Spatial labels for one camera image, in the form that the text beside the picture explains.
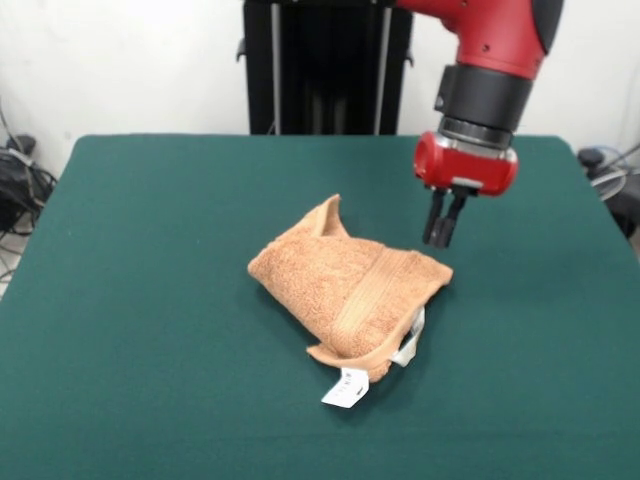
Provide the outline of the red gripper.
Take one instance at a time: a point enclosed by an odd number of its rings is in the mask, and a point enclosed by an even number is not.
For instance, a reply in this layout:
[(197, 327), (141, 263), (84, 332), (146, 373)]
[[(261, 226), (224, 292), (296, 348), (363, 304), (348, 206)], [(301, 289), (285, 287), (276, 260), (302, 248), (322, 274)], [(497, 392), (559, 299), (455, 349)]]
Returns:
[[(518, 157), (512, 148), (496, 150), (427, 132), (416, 146), (414, 172), (425, 185), (440, 188), (433, 190), (423, 243), (448, 248), (470, 194), (468, 188), (485, 196), (504, 194), (517, 175)], [(442, 189), (453, 187), (453, 200), (444, 217), (447, 192)]]

